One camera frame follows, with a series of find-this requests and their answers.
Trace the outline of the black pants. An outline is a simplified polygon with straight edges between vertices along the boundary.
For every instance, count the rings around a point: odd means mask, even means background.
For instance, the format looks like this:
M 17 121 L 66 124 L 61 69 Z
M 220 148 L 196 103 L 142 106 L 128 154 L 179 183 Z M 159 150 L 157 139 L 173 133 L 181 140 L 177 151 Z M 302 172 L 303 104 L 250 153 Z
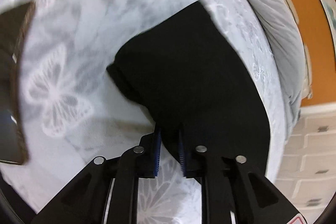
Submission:
M 200 2 L 126 42 L 107 72 L 120 92 L 147 108 L 174 159 L 215 142 L 265 172 L 270 126 L 250 73 Z

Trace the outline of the white wardrobe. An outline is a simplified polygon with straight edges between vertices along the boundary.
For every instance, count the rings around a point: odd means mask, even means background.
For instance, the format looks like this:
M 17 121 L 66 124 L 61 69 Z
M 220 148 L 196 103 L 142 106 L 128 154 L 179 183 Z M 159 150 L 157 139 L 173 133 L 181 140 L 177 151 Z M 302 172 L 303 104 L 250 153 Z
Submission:
M 335 194 L 335 104 L 308 106 L 285 146 L 275 185 L 314 223 Z

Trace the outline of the grey duvet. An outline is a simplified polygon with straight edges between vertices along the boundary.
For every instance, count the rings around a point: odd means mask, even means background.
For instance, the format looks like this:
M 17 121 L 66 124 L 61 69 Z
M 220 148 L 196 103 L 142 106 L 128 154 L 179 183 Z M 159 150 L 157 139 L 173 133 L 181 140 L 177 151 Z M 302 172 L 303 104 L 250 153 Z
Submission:
M 280 79 L 286 115 L 286 137 L 298 121 L 305 78 L 301 34 L 285 0 L 247 0 L 270 44 Z

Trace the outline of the butterfly print bed sheet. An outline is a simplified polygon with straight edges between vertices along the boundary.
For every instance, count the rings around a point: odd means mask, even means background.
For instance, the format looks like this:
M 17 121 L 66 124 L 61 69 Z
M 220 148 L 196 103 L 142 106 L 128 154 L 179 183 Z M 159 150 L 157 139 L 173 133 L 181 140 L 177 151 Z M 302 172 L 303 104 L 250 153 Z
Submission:
M 1 0 L 7 9 L 26 0 Z M 120 47 L 198 0 L 34 0 L 25 41 L 19 106 L 29 153 L 1 165 L 5 181 L 35 212 L 94 157 L 120 156 L 153 131 L 145 110 L 126 100 L 105 69 Z M 276 64 L 247 0 L 202 0 L 245 62 L 271 129 L 266 177 L 275 182 L 286 135 Z

